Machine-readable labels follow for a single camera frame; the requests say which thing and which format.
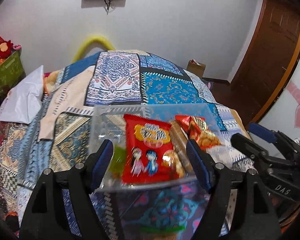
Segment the red peanut snack bag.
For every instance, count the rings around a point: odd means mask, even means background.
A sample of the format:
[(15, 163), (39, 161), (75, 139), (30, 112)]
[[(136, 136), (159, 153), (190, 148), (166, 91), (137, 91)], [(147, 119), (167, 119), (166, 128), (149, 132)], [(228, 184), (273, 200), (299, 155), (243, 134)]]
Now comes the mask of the red peanut snack bag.
[(175, 121), (186, 132), (189, 139), (196, 141), (201, 150), (221, 145), (217, 135), (209, 129), (204, 117), (175, 115)]

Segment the green jelly cup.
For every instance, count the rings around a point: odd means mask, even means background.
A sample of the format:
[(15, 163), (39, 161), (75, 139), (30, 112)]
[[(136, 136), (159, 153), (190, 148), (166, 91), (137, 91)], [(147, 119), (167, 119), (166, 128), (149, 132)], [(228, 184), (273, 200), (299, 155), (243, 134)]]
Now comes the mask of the green jelly cup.
[(114, 153), (111, 158), (108, 171), (113, 179), (120, 179), (126, 163), (126, 149), (121, 146), (114, 147)]

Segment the long biscuit stick pack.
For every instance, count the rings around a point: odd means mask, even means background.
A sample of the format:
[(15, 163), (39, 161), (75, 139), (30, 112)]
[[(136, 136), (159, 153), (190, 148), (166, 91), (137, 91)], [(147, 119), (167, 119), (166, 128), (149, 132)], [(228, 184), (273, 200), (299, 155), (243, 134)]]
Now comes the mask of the long biscuit stick pack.
[(187, 137), (184, 135), (181, 127), (175, 120), (170, 121), (170, 124), (170, 136), (175, 152), (177, 153), (183, 168), (185, 168), (185, 171), (192, 174), (193, 168), (186, 153)]

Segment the red cartoon snack bag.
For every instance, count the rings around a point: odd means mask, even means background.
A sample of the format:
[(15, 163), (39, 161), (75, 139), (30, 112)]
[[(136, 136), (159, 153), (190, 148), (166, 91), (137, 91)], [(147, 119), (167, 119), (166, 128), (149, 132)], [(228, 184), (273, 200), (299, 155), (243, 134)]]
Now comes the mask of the red cartoon snack bag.
[(124, 184), (153, 184), (184, 176), (173, 163), (171, 124), (133, 114), (126, 122), (126, 163), (121, 176)]

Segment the white sliding wardrobe door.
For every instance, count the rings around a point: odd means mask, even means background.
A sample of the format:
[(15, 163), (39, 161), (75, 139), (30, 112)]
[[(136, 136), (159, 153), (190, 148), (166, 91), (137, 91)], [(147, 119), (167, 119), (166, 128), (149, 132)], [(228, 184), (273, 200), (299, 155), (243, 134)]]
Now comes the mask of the white sliding wardrobe door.
[(300, 60), (279, 99), (259, 124), (293, 140), (300, 139)]

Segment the wooden wardrobe with door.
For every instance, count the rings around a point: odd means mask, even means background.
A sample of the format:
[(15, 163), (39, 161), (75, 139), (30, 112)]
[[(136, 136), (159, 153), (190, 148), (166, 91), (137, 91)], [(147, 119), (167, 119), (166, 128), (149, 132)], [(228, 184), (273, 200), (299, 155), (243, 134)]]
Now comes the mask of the wooden wardrobe with door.
[(243, 125), (266, 113), (299, 52), (300, 10), (285, 0), (263, 0), (253, 37), (231, 82)]

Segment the patchwork patterned bedspread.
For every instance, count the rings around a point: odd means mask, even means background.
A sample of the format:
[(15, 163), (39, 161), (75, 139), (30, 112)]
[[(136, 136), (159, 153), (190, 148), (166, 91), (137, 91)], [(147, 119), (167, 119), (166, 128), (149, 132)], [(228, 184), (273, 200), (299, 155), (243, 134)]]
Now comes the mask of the patchwork patterned bedspread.
[[(253, 163), (231, 146), (244, 133), (232, 111), (215, 101), (200, 77), (139, 50), (102, 51), (51, 74), (48, 93), (29, 124), (0, 122), (0, 218), (18, 231), (27, 203), (46, 168), (66, 171), (87, 160), (104, 139), (114, 154), (101, 187), (90, 195), (110, 239), (190, 239), (209, 195), (199, 186), (185, 153), (185, 138), (175, 115), (204, 117), (218, 138), (208, 152), (214, 161), (246, 171)], [(124, 115), (172, 124), (177, 169), (169, 186), (153, 187), (147, 174), (133, 179), (126, 165)]]

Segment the small cardboard box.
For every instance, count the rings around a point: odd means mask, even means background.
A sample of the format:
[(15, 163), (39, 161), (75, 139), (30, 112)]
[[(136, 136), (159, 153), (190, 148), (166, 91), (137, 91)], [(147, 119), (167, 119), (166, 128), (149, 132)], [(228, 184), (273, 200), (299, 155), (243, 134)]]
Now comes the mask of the small cardboard box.
[(200, 63), (194, 59), (191, 59), (188, 62), (186, 70), (188, 72), (191, 72), (192, 74), (198, 76), (199, 78), (202, 78), (204, 75), (205, 68), (206, 68), (205, 64)]

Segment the white plastic bag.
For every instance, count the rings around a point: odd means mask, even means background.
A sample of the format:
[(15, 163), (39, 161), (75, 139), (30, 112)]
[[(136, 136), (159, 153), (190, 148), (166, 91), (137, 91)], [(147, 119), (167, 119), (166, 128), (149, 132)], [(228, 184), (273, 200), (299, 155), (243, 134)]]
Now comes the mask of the white plastic bag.
[(31, 123), (42, 107), (43, 78), (41, 65), (9, 91), (0, 106), (0, 122)]

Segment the clear plastic storage bin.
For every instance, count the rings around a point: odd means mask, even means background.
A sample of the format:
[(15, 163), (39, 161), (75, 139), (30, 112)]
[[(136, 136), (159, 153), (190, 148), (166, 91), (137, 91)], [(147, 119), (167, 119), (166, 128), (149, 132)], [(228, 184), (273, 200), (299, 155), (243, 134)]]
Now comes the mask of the clear plastic storage bin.
[(221, 129), (205, 103), (95, 106), (89, 151), (110, 144), (96, 190), (152, 190), (195, 181), (186, 153), (191, 138), (215, 162), (231, 166)]

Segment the green storage box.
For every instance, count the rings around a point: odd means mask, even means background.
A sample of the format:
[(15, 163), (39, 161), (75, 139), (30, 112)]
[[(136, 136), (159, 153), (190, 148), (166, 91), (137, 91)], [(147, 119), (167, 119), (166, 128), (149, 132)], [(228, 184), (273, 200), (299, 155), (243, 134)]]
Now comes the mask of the green storage box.
[(0, 65), (0, 98), (6, 96), (25, 76), (20, 52), (15, 51)]

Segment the yellow foam hoop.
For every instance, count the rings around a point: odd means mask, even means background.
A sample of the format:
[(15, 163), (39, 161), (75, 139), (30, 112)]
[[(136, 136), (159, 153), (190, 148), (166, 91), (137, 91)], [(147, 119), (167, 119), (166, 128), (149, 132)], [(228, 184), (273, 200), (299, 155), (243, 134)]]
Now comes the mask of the yellow foam hoop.
[(111, 42), (102, 35), (88, 36), (79, 46), (71, 63), (75, 63), (85, 57), (93, 48), (102, 48), (104, 50), (115, 50)]

